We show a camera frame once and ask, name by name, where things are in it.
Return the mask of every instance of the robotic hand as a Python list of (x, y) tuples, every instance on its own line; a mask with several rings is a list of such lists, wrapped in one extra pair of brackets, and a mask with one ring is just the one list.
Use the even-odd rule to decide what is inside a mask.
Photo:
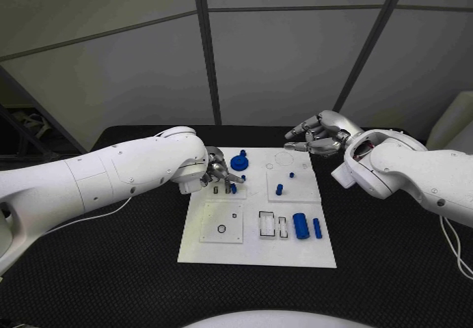
[(344, 188), (357, 183), (380, 199), (402, 189), (428, 211), (473, 227), (471, 155), (454, 150), (428, 151), (395, 131), (364, 132), (333, 111), (298, 124), (285, 139), (301, 133), (307, 142), (289, 142), (284, 148), (323, 156), (344, 152), (343, 164), (331, 172)]
[(62, 222), (163, 185), (181, 194), (212, 179), (242, 183), (229, 173), (222, 151), (204, 147), (194, 130), (177, 126), (158, 135), (118, 143), (64, 161), (0, 172), (0, 274), (33, 241)]

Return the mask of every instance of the black table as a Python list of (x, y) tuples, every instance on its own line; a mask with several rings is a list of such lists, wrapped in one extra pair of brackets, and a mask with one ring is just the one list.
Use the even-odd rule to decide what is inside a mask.
[[(115, 126), (93, 149), (167, 126)], [(279, 147), (287, 127), (194, 126), (204, 144)], [(180, 327), (226, 312), (315, 312), (375, 327), (473, 327), (473, 282), (438, 216), (398, 191), (377, 200), (313, 157), (337, 269), (177, 263), (188, 195), (177, 185), (40, 238), (4, 274), (0, 317), (39, 327)], [(101, 208), (92, 216), (116, 208)], [(454, 224), (473, 263), (473, 229)]]

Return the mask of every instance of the blue object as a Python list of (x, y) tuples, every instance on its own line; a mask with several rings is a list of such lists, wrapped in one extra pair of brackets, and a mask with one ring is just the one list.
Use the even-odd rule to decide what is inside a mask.
[(282, 194), (282, 185), (278, 184), (278, 188), (275, 189), (275, 195), (279, 196)]
[(235, 171), (242, 171), (248, 167), (248, 158), (246, 158), (246, 152), (243, 149), (239, 152), (239, 155), (232, 158), (229, 161), (229, 166)]
[(313, 220), (313, 228), (315, 229), (315, 238), (321, 239), (320, 222), (317, 218)]
[(310, 237), (308, 226), (305, 221), (305, 215), (302, 213), (295, 213), (292, 215), (294, 229), (297, 239), (307, 239)]

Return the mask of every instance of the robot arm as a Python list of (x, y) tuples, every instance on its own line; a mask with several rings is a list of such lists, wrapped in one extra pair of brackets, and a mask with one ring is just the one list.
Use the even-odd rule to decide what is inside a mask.
[(0, 274), (33, 241), (59, 223), (163, 185), (183, 194), (212, 177), (242, 183), (227, 173), (222, 152), (204, 147), (184, 126), (160, 136), (118, 143), (64, 161), (0, 172)]
[(331, 111), (314, 117), (317, 122), (308, 119), (287, 139), (318, 126), (331, 138), (291, 142), (284, 148), (323, 156), (344, 151), (343, 164), (331, 172), (344, 188), (357, 183), (380, 199), (402, 189), (428, 211), (473, 227), (473, 156), (454, 150), (426, 151), (413, 138), (395, 131), (363, 132)]

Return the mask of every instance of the white platform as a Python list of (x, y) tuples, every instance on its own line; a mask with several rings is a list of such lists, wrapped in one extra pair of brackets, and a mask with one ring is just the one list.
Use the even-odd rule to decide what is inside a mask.
[[(229, 164), (240, 148), (219, 149)], [(246, 176), (246, 182), (236, 184), (236, 194), (225, 194), (220, 182), (210, 183), (191, 194), (177, 262), (336, 268), (308, 154), (285, 152), (281, 148), (245, 150), (248, 168), (242, 172), (229, 169), (233, 174)], [(294, 178), (288, 178), (289, 172), (294, 172)], [(284, 185), (281, 196), (275, 195), (278, 183)], [(219, 187), (217, 194), (213, 194), (213, 186)], [(275, 218), (285, 217), (287, 239), (281, 239), (278, 233), (272, 239), (259, 237), (259, 211), (274, 212)], [(310, 238), (304, 240), (295, 238), (294, 213), (304, 213), (307, 217)], [(315, 217), (321, 239), (314, 236)], [(217, 232), (222, 224), (223, 233)]]

